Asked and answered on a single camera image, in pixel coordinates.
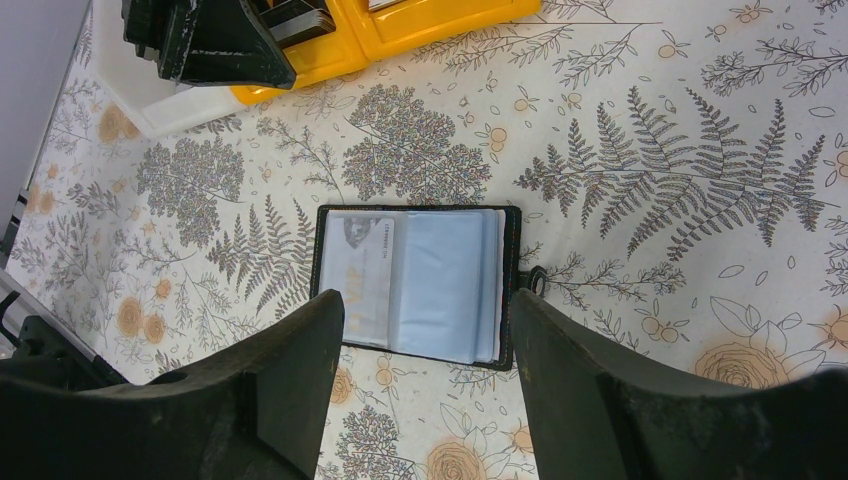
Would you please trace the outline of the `black leather card holder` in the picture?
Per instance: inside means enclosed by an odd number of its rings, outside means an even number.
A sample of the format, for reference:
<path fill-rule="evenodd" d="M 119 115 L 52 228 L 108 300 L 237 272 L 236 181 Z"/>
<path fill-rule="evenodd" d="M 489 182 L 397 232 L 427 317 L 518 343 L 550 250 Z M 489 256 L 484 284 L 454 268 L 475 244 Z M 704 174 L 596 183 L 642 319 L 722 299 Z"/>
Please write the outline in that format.
<path fill-rule="evenodd" d="M 323 205 L 318 210 L 310 294 L 319 289 L 330 214 L 395 220 L 389 345 L 375 351 L 507 371 L 513 365 L 508 306 L 521 288 L 542 294 L 547 272 L 519 269 L 521 211 L 509 205 Z"/>

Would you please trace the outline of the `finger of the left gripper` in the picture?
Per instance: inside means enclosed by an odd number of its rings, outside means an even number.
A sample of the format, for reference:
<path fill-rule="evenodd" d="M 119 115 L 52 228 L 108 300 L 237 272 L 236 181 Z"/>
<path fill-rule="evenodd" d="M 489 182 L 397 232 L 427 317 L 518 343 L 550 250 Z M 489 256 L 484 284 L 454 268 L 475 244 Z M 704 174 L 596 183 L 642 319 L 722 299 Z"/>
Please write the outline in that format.
<path fill-rule="evenodd" d="M 296 73 L 260 14 L 262 1 L 168 1 L 158 76 L 190 86 L 293 86 Z"/>

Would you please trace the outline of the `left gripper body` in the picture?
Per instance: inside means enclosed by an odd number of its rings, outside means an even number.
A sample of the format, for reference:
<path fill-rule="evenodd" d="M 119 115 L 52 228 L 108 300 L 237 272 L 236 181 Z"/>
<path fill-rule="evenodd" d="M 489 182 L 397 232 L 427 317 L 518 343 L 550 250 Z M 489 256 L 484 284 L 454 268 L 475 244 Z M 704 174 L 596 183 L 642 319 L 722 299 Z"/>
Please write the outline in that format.
<path fill-rule="evenodd" d="M 154 62 L 161 79 L 179 82 L 199 17 L 197 1 L 123 1 L 123 38 Z"/>

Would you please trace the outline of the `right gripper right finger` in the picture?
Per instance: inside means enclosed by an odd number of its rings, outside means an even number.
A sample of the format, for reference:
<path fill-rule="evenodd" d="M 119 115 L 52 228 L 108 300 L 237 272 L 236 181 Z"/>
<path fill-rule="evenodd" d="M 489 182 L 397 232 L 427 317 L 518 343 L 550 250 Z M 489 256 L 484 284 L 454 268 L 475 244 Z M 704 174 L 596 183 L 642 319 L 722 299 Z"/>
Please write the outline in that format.
<path fill-rule="evenodd" d="M 640 355 L 528 290 L 513 346 L 543 479 L 843 479 L 847 374 L 764 390 Z"/>

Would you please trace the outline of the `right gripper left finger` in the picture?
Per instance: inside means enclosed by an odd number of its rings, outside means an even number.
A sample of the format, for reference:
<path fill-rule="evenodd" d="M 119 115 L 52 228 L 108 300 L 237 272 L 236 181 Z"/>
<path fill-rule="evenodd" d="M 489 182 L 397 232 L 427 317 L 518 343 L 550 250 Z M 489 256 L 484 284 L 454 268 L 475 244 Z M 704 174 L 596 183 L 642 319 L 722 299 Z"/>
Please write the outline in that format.
<path fill-rule="evenodd" d="M 310 479 L 342 343 L 338 292 L 144 385 L 1 375 L 5 479 Z"/>

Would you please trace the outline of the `white plastic bin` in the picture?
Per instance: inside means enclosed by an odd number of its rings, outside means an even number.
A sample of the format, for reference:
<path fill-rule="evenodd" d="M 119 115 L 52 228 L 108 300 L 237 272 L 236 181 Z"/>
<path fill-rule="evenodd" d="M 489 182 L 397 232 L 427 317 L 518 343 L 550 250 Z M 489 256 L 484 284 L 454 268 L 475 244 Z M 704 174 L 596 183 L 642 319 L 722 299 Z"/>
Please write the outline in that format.
<path fill-rule="evenodd" d="M 118 1 L 91 2 L 91 68 L 113 102 L 147 138 L 190 129 L 247 108 L 226 86 L 190 87 L 157 76 L 122 38 Z"/>

